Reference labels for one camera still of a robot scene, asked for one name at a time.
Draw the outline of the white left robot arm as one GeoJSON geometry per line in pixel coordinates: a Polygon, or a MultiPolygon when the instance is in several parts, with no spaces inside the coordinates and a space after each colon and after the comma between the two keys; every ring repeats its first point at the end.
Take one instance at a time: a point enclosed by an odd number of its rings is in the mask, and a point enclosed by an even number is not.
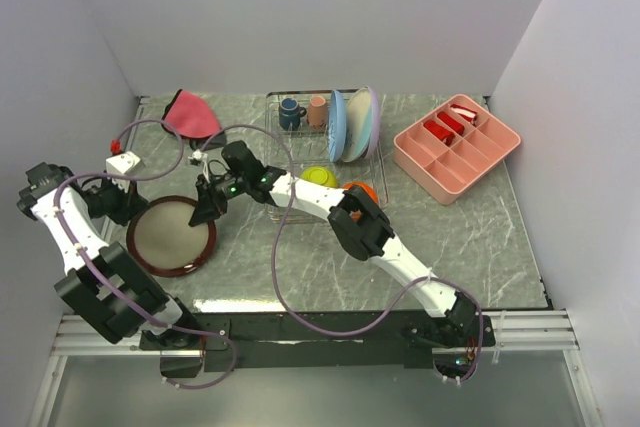
{"type": "Polygon", "coordinates": [[[101,182],[84,189],[69,168],[42,162],[27,171],[17,206],[43,223],[58,246],[64,277],[57,295],[105,340],[117,344],[142,333],[162,349],[191,348],[200,335],[193,314],[93,225],[102,217],[125,225],[148,209],[131,179],[140,164],[130,153],[111,157],[101,182]]]}

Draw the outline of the blue plate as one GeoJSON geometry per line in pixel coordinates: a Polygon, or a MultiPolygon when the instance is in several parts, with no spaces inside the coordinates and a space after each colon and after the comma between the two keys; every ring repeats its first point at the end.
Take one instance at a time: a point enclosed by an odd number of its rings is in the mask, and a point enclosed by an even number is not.
{"type": "Polygon", "coordinates": [[[338,90],[331,91],[327,135],[329,161],[337,162],[344,152],[347,135],[346,104],[338,90]]]}

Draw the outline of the dark blue mug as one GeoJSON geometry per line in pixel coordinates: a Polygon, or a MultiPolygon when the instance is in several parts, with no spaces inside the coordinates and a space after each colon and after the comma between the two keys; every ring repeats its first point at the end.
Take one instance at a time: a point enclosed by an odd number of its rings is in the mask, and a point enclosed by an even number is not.
{"type": "Polygon", "coordinates": [[[302,107],[296,99],[284,98],[278,107],[279,126],[285,131],[297,131],[306,113],[307,109],[302,107]]]}

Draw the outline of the lavender plate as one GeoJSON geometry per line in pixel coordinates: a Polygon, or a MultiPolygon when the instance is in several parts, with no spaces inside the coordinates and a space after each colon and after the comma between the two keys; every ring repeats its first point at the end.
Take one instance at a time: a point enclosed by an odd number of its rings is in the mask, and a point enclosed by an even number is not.
{"type": "Polygon", "coordinates": [[[371,97],[371,132],[369,136],[368,148],[366,151],[365,158],[369,159],[373,156],[379,142],[379,134],[380,134],[380,102],[378,99],[378,95],[375,90],[368,86],[367,90],[371,97]]]}

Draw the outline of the pink compartment tray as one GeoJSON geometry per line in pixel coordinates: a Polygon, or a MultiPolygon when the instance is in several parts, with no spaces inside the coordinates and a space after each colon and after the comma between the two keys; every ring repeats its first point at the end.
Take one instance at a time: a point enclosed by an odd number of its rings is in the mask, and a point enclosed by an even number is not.
{"type": "Polygon", "coordinates": [[[521,144],[521,137],[478,102],[457,94],[423,115],[394,138],[394,161],[423,190],[442,205],[456,201],[521,144]],[[452,112],[458,104],[478,113],[475,126],[452,112]],[[465,127],[462,136],[444,124],[437,114],[447,112],[465,127]],[[434,120],[455,134],[446,146],[423,124],[434,120]]]}

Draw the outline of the orange bowl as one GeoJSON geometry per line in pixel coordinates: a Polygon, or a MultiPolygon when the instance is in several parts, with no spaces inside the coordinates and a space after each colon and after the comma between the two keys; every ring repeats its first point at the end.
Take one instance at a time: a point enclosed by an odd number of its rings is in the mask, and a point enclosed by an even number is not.
{"type": "Polygon", "coordinates": [[[373,215],[377,214],[379,210],[379,199],[373,187],[361,181],[352,181],[344,185],[344,189],[346,191],[349,191],[353,187],[358,187],[363,190],[369,196],[371,201],[376,205],[376,208],[372,208],[371,206],[363,206],[361,203],[358,203],[353,196],[349,195],[347,197],[347,205],[350,208],[351,219],[354,222],[358,222],[364,213],[373,215]]]}

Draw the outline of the yellow-green bowl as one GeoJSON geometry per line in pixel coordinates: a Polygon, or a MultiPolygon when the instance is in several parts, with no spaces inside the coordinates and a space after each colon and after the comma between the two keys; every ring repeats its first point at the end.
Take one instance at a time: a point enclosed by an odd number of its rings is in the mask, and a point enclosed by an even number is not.
{"type": "Polygon", "coordinates": [[[300,178],[324,187],[338,188],[340,186],[335,174],[322,166],[311,166],[305,169],[300,178]]]}

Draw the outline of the brown rimmed cream plate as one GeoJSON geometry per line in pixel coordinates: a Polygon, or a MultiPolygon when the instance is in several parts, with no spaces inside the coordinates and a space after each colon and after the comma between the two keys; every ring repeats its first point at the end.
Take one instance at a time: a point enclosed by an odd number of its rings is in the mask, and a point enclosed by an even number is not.
{"type": "Polygon", "coordinates": [[[165,196],[149,204],[127,228],[126,246],[150,274],[183,277],[202,268],[214,253],[217,229],[213,222],[189,224],[196,201],[165,196]]]}

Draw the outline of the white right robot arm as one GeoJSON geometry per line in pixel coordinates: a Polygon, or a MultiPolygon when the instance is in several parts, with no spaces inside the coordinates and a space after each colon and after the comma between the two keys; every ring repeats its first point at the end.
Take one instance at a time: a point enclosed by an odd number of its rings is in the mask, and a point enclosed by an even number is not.
{"type": "Polygon", "coordinates": [[[197,150],[188,161],[202,168],[196,180],[198,200],[192,226],[216,220],[227,213],[228,202],[242,194],[254,201],[295,209],[331,227],[343,250],[359,261],[371,261],[413,295],[435,325],[425,331],[446,347],[483,345],[485,325],[477,300],[461,287],[433,274],[401,241],[386,214],[363,188],[347,190],[303,180],[289,171],[263,165],[245,142],[223,148],[226,172],[210,172],[205,153],[197,150]]]}

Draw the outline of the pink mug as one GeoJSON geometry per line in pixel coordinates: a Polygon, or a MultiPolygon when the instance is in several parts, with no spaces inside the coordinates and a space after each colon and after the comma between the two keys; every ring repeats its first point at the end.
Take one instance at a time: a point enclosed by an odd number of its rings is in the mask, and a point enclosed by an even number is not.
{"type": "Polygon", "coordinates": [[[322,131],[328,123],[328,102],[320,96],[314,95],[310,98],[307,107],[307,122],[311,129],[322,131]]]}

